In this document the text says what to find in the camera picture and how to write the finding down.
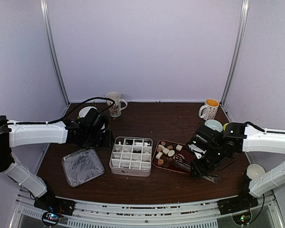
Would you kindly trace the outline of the metal serving tongs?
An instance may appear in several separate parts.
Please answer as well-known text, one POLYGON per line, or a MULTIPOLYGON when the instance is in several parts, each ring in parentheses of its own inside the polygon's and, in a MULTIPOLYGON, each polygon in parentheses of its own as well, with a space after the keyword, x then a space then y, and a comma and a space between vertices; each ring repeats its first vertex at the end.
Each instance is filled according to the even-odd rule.
POLYGON ((219 177, 217 175, 202 175, 202 173, 197 169, 195 164, 193 162, 188 162, 187 160, 185 160, 182 155, 176 154, 173 157, 168 157, 167 161, 176 168, 180 168, 184 171, 189 172, 192 177, 204 178, 213 183, 219 183, 219 177))

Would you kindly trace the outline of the bunny print tin lid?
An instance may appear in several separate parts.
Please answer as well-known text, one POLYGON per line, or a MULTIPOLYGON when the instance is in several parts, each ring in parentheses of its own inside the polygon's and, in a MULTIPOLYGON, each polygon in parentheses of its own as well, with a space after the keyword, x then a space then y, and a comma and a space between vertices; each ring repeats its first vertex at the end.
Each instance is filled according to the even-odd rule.
POLYGON ((81 149, 63 157, 61 162, 70 187, 82 185, 105 172, 95 149, 81 149))

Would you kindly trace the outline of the red chocolate tray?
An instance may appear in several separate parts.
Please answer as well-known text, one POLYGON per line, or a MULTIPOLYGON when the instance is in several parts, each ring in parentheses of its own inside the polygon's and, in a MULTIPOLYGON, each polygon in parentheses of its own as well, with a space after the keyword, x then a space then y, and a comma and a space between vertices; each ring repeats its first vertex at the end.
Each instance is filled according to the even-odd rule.
POLYGON ((159 140, 152 156, 152 165, 156 168, 190 174, 190 162, 196 156, 186 150, 182 143, 159 140))

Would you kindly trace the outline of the white divided tin box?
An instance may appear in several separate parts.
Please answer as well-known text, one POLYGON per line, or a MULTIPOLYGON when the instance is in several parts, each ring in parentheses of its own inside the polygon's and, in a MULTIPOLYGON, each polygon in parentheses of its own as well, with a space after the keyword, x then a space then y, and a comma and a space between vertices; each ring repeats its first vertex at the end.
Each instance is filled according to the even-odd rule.
POLYGON ((152 167, 152 139, 117 137, 109 166, 117 175, 148 177, 152 167))

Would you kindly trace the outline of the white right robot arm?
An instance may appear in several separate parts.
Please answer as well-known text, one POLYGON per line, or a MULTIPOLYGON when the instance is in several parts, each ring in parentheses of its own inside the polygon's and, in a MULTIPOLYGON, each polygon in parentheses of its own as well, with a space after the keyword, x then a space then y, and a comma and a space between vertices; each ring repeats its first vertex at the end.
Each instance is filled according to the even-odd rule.
POLYGON ((261 128, 251 122, 226 126, 204 123, 186 143, 186 149, 195 156, 190 173, 199 178, 208 176, 224 158, 235 153, 246 153, 257 164, 269 163, 261 174, 253 175, 251 168, 247 169, 248 188, 235 197, 237 209, 245 209, 252 197, 258 198, 285 184, 285 130, 261 128))

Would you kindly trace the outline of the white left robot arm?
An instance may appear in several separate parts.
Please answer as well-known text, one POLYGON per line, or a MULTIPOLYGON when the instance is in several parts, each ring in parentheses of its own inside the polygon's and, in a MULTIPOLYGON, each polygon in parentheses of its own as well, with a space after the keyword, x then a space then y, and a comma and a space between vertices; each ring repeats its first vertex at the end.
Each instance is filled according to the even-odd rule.
POLYGON ((47 210, 54 211, 59 201, 49 184, 31 173, 14 152, 46 144, 106 147, 112 138, 108 125, 108 115, 95 108, 90 108, 84 117, 76 120, 61 118, 48 122, 25 122, 1 115, 0 173, 26 188, 47 210))

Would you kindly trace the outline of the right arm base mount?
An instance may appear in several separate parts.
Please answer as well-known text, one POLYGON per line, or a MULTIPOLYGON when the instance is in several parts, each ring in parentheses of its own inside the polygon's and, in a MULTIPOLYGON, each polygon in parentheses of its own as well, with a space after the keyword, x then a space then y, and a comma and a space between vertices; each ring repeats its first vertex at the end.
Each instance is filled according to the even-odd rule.
POLYGON ((233 222, 239 226, 248 225, 252 221, 253 207, 258 206, 256 198, 233 197, 218 201, 218 209, 221 215, 230 214, 233 222))

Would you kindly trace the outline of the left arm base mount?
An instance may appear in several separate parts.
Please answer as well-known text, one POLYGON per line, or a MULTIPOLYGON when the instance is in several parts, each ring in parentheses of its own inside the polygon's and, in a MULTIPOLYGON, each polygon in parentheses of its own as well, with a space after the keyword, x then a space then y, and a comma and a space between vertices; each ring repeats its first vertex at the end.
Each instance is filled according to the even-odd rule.
POLYGON ((54 206, 46 206, 41 199, 36 199, 34 207, 45 211, 41 215, 41 222, 46 227, 51 228, 65 219, 66 216, 72 216, 75 204, 76 203, 73 200, 57 198, 54 206))

